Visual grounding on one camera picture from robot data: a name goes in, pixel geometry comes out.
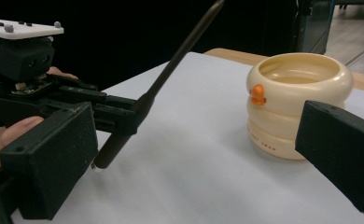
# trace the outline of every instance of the wooden table edge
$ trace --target wooden table edge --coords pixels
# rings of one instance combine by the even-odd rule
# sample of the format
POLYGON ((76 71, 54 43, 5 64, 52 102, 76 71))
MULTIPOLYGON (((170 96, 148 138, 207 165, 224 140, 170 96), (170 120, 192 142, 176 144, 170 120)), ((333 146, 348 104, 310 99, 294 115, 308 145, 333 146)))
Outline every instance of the wooden table edge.
MULTIPOLYGON (((267 56, 251 54, 232 49, 210 49, 204 54, 249 65, 255 65, 267 58, 267 56)), ((364 91, 364 74, 353 72, 353 76, 354 87, 364 91)))

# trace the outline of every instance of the human hand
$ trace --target human hand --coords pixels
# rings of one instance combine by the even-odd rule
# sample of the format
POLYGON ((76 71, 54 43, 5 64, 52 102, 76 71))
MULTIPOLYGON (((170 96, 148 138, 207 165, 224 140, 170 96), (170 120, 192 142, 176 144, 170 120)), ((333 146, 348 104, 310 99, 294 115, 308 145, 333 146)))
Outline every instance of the human hand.
POLYGON ((60 69, 58 69, 57 67, 54 67, 54 66, 52 66, 48 70, 48 74, 49 75, 56 75, 56 76, 60 76, 60 77, 70 77, 70 78, 77 79, 77 76, 74 76, 74 75, 72 75, 70 73, 64 73, 60 69))
POLYGON ((29 130, 33 129, 34 126, 42 121, 43 118, 34 116, 27 119, 22 119, 8 128, 0 127, 0 150, 23 134, 27 133, 29 130))

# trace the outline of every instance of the cream bowl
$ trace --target cream bowl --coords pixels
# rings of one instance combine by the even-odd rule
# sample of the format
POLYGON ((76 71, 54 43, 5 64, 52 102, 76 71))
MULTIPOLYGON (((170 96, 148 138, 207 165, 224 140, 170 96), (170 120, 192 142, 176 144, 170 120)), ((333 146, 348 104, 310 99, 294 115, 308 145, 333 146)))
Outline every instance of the cream bowl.
POLYGON ((260 105, 246 102, 249 118, 264 132, 274 137, 295 139, 301 122, 301 116, 274 113, 260 105))
POLYGON ((267 58, 246 79, 252 103, 288 115, 300 115, 306 100, 340 105, 353 85, 351 71, 342 63, 302 52, 267 58))
POLYGON ((295 150, 295 140, 276 137, 264 132, 252 120, 247 123, 249 137, 257 147, 263 151, 282 159, 305 160, 298 151, 295 150))

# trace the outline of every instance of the orange knob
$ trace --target orange knob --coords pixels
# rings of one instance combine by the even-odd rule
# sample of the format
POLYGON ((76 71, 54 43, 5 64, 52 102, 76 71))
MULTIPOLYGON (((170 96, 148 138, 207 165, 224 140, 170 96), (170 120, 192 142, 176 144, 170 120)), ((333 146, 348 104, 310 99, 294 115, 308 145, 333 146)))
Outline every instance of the orange knob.
POLYGON ((264 97, 264 88, 262 85, 256 85, 252 90, 249 90, 251 94, 251 102, 254 105, 264 105, 266 98, 264 97))

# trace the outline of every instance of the white tabletop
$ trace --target white tabletop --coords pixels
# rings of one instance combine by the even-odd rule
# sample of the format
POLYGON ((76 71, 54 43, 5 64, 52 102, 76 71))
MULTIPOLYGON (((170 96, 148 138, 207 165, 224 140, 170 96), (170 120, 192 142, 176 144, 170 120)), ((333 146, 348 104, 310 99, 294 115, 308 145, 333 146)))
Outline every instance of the white tabletop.
MULTIPOLYGON (((162 64, 106 92, 137 99, 162 64)), ((245 86, 251 66, 189 53, 141 124, 102 173, 89 169, 55 218, 15 223, 364 223, 308 161, 286 161, 248 138, 245 86)), ((346 110, 364 118, 364 91, 346 110)), ((108 133, 98 132, 99 148, 108 133)))

